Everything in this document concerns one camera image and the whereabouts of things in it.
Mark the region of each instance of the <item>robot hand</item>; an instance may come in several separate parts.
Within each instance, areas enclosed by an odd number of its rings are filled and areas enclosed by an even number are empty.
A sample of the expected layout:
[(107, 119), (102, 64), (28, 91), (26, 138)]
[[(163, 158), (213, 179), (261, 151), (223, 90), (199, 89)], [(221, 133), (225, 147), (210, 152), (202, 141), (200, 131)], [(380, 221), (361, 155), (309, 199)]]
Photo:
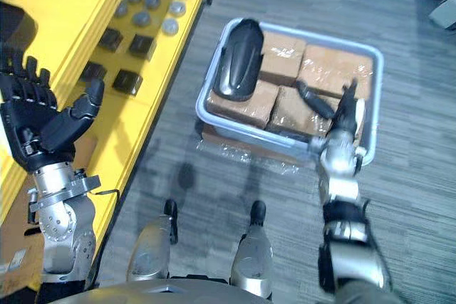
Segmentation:
[(104, 84), (94, 80), (72, 108), (57, 111), (56, 96), (49, 88), (50, 73), (36, 74), (36, 59), (0, 47), (0, 115), (11, 154), (27, 172), (58, 162), (72, 162), (73, 143), (92, 124), (103, 99)]
[(29, 191), (28, 219), (34, 221), (39, 213), (45, 237), (40, 303), (81, 292), (91, 267), (95, 208), (86, 194), (99, 187), (100, 180), (74, 171), (71, 163), (74, 141), (98, 114), (104, 84), (93, 81), (73, 107), (59, 112), (49, 71), (41, 69), (38, 77), (32, 57), (23, 69), (23, 55), (0, 46), (0, 116), (12, 157), (36, 185)]
[(388, 270), (373, 238), (355, 175), (362, 155), (353, 146), (356, 123), (356, 80), (345, 87), (336, 112), (305, 85), (298, 89), (304, 101), (322, 117), (331, 118), (318, 160), (320, 200), (323, 205), (324, 243), (320, 247), (320, 286), (335, 293), (350, 281), (365, 281), (385, 287)]

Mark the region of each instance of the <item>black curved object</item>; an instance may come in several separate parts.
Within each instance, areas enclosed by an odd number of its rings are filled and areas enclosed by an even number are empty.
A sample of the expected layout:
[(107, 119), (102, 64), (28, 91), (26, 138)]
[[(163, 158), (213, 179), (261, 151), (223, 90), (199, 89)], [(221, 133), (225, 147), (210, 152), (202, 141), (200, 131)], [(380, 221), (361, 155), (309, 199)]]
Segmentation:
[(335, 113), (331, 106), (317, 94), (309, 90), (309, 87), (304, 81), (296, 81), (296, 87), (301, 98), (314, 112), (325, 119), (332, 119), (334, 117)]
[(250, 99), (263, 60), (263, 40), (263, 32), (253, 19), (244, 19), (233, 28), (222, 49), (212, 87), (216, 94), (233, 101)]

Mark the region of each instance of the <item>yellow table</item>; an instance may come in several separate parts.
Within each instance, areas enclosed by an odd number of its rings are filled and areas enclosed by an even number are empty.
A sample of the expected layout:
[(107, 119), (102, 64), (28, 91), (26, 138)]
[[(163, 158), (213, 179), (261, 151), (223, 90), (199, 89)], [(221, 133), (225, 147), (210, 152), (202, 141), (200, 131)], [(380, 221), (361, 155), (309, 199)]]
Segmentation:
[[(58, 103), (68, 99), (120, 0), (2, 0), (23, 8), (38, 24), (26, 55), (51, 71)], [(0, 148), (0, 224), (26, 173)]]
[[(169, 3), (161, 0), (159, 9), (151, 11), (151, 25), (138, 28), (131, 24), (132, 15), (143, 9), (143, 4), (129, 4), (128, 15), (112, 19), (108, 27), (118, 29), (123, 40), (117, 51), (112, 53), (95, 48), (90, 61), (102, 64), (107, 73), (105, 96), (97, 119), (88, 134), (98, 138), (98, 144), (90, 160), (87, 173), (98, 174), (101, 188), (95, 190), (118, 189), (122, 192), (149, 132), (155, 114), (160, 106), (167, 85), (175, 70), (182, 49), (197, 16), (203, 0), (180, 0), (186, 4), (186, 13), (179, 17), (179, 31), (175, 36), (166, 36), (160, 29), (162, 20), (169, 18)], [(133, 36), (138, 33), (152, 36), (156, 48), (150, 61), (136, 58), (128, 53)], [(131, 70), (143, 77), (138, 94), (134, 96), (119, 93), (111, 85), (119, 69)], [(84, 84), (79, 83), (68, 99), (68, 104), (83, 92)], [(95, 204), (93, 229), (97, 238), (97, 250), (110, 222), (116, 196), (114, 194), (89, 195)]]

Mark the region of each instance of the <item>brown box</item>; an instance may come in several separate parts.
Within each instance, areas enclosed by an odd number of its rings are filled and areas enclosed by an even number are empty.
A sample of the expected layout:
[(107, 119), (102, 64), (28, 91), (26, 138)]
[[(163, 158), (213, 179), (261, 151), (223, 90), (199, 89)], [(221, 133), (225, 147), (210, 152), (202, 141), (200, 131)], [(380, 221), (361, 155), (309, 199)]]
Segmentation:
[(261, 80), (256, 82), (254, 94), (247, 101), (227, 100), (211, 90), (207, 99), (207, 110), (237, 122), (265, 128), (278, 92), (278, 86)]
[(306, 42), (270, 31), (263, 31), (263, 34), (260, 79), (276, 85), (293, 85), (299, 74)]
[[(321, 96), (336, 110), (339, 99)], [(330, 120), (317, 115), (299, 96), (295, 88), (281, 86), (268, 129), (273, 132), (292, 132), (324, 137)]]
[[(97, 139), (89, 136), (76, 141), (75, 169), (88, 166), (96, 143)], [(43, 267), (43, 234), (39, 226), (27, 223), (27, 191), (32, 187), (33, 178), (27, 176), (0, 226), (0, 298), (28, 285), (38, 290)]]
[(371, 93), (372, 58), (323, 46), (307, 45), (298, 79), (320, 94), (340, 98), (342, 87), (358, 79), (356, 98), (368, 99)]
[(297, 166), (302, 165), (302, 162), (299, 162), (297, 159), (287, 156), (286, 154), (271, 151), (271, 150), (265, 149), (265, 148), (257, 146), (257, 145), (248, 144), (246, 142), (240, 142), (239, 140), (233, 140), (233, 139), (229, 139), (226, 137), (222, 137), (221, 135), (217, 134), (217, 132), (215, 131), (213, 126), (208, 125), (208, 124), (204, 124), (204, 128), (203, 128), (201, 136), (202, 136), (202, 139), (204, 139), (208, 142), (211, 142), (213, 144), (216, 144), (216, 145), (226, 144), (235, 149), (250, 151), (252, 154), (255, 154), (256, 156), (259, 156), (259, 157), (276, 159), (276, 160), (279, 160), (280, 162), (285, 162), (285, 163), (291, 164), (291, 165), (297, 165)]

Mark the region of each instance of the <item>gray plastic tray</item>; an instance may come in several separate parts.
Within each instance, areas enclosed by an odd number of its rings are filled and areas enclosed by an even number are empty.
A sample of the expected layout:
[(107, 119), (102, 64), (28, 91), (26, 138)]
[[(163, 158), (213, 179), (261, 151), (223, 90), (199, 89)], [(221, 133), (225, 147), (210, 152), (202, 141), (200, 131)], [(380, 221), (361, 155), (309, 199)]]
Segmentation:
[[(196, 112), (198, 117), (202, 121), (214, 126), (217, 133), (223, 137), (239, 140), (249, 144), (260, 145), (266, 149), (292, 156), (297, 160), (309, 160), (316, 157), (316, 153), (318, 151), (317, 147), (321, 145), (321, 143), (319, 143), (321, 139), (319, 138), (312, 139), (310, 143), (302, 142), (207, 112), (206, 101), (214, 83), (221, 50), (225, 45), (231, 30), (242, 19), (243, 18), (232, 19), (224, 27), (222, 36), (220, 37), (214, 55), (212, 56), (209, 69), (207, 70), (206, 78), (204, 79), (201, 91), (199, 92), (196, 103)], [(260, 27), (265, 31), (273, 31), (288, 36), (303, 38), (308, 43), (349, 51), (351, 53), (365, 55), (373, 59), (373, 77), (370, 85), (372, 91), (370, 92), (370, 98), (366, 101), (366, 116), (360, 142), (360, 146), (366, 149), (363, 165), (367, 165), (372, 162), (375, 156), (375, 146), (377, 143), (378, 111), (380, 109), (380, 94), (384, 64), (383, 54), (377, 48), (372, 46), (324, 36), (318, 33), (287, 28), (285, 26), (269, 23), (260, 23)]]

